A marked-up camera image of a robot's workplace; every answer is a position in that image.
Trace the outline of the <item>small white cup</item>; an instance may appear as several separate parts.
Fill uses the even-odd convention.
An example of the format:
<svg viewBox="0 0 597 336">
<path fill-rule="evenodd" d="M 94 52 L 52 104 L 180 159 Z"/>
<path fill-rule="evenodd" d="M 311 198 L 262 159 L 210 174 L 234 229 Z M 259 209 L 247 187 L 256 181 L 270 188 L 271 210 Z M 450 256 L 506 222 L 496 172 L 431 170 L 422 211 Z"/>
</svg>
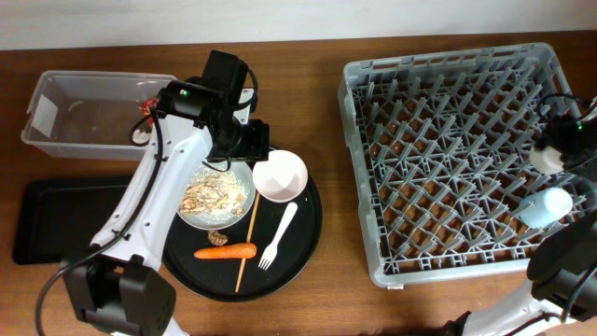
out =
<svg viewBox="0 0 597 336">
<path fill-rule="evenodd" d="M 562 153 L 553 147 L 546 147 L 542 150 L 533 147 L 529 159 L 533 167 L 541 174 L 554 175 L 564 170 Z"/>
</svg>

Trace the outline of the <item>light blue cup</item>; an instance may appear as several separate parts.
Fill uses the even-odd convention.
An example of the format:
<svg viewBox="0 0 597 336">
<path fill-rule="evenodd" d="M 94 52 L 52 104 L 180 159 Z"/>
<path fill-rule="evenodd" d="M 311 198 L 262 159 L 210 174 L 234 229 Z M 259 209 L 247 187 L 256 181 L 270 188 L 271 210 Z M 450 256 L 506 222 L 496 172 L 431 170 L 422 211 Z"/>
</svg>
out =
<svg viewBox="0 0 597 336">
<path fill-rule="evenodd" d="M 529 228 L 539 229 L 559 221 L 572 207 L 572 196 L 566 190 L 549 188 L 524 198 L 519 206 L 518 217 Z"/>
</svg>

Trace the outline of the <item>red snack wrapper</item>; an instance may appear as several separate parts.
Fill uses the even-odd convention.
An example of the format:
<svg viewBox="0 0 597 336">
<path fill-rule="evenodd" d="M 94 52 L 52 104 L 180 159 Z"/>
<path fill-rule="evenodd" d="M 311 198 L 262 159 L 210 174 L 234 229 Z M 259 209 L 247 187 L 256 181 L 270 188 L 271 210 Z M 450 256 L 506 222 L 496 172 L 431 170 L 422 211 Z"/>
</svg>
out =
<svg viewBox="0 0 597 336">
<path fill-rule="evenodd" d="M 153 108 L 155 108 L 158 104 L 158 98 L 157 97 L 153 97 L 147 101 L 145 101 L 144 103 L 142 103 L 141 105 L 141 112 L 142 115 L 144 117 L 146 116 L 150 116 L 151 115 L 151 110 Z"/>
</svg>

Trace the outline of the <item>white plastic fork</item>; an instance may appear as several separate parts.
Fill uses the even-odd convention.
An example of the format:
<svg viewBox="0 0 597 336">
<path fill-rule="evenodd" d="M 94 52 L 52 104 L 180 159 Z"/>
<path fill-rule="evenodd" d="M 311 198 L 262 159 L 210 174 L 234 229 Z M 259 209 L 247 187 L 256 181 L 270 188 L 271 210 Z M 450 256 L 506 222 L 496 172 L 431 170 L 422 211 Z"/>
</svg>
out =
<svg viewBox="0 0 597 336">
<path fill-rule="evenodd" d="M 279 226 L 276 233 L 273 236 L 271 243 L 265 248 L 258 268 L 267 271 L 277 256 L 278 244 L 280 243 L 285 231 L 289 227 L 295 214 L 298 211 L 298 205 L 296 203 L 289 203 L 283 213 Z"/>
</svg>

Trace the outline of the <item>pink saucer plate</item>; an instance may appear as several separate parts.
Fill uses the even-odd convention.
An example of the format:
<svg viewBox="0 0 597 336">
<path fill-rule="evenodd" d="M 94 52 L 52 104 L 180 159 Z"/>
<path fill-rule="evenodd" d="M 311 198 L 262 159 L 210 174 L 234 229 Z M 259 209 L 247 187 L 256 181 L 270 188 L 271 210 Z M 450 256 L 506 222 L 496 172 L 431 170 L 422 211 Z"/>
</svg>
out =
<svg viewBox="0 0 597 336">
<path fill-rule="evenodd" d="M 253 167 L 253 183 L 258 193 L 274 203 L 286 203 L 300 195 L 308 183 L 308 170 L 295 153 L 275 149 L 266 161 Z"/>
</svg>

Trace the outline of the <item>white tissue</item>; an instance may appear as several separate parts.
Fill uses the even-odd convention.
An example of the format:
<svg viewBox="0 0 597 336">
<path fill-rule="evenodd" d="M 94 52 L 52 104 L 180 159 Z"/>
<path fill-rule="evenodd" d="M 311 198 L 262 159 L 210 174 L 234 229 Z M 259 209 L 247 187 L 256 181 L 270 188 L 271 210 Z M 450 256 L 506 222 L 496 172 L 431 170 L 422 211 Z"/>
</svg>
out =
<svg viewBox="0 0 597 336">
<path fill-rule="evenodd" d="M 142 132 L 140 130 L 135 130 L 132 135 L 130 136 L 130 142 L 133 146 L 136 147 L 143 147 L 146 146 L 151 138 L 150 133 Z"/>
</svg>

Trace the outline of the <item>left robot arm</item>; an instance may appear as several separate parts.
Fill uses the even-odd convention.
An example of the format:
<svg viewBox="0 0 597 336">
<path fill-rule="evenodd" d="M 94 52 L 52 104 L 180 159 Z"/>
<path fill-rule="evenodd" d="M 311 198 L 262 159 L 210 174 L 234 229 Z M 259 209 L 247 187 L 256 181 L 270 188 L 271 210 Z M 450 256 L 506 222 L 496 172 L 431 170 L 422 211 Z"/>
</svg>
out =
<svg viewBox="0 0 597 336">
<path fill-rule="evenodd" d="M 255 110 L 241 100 L 255 77 L 238 56 L 214 50 L 203 73 L 173 80 L 157 95 L 145 154 L 112 217 L 90 247 L 62 260 L 62 279 L 76 318 L 113 335 L 180 335 L 176 292 L 159 273 L 174 216 L 197 169 L 206 161 L 264 161 L 270 128 L 241 123 L 234 112 Z"/>
</svg>

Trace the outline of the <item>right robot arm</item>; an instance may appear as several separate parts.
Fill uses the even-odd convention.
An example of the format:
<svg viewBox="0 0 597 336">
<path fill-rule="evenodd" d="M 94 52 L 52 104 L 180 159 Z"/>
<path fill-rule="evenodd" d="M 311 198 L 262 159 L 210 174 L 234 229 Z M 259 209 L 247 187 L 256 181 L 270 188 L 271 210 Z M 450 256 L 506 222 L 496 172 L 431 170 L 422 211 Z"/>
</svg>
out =
<svg viewBox="0 0 597 336">
<path fill-rule="evenodd" d="M 541 173 L 566 172 L 596 182 L 596 100 L 551 93 L 536 114 L 547 123 L 531 151 Z M 465 312 L 440 335 L 538 335 L 596 316 L 596 212 L 543 241 L 530 259 L 527 280 L 495 305 Z"/>
</svg>

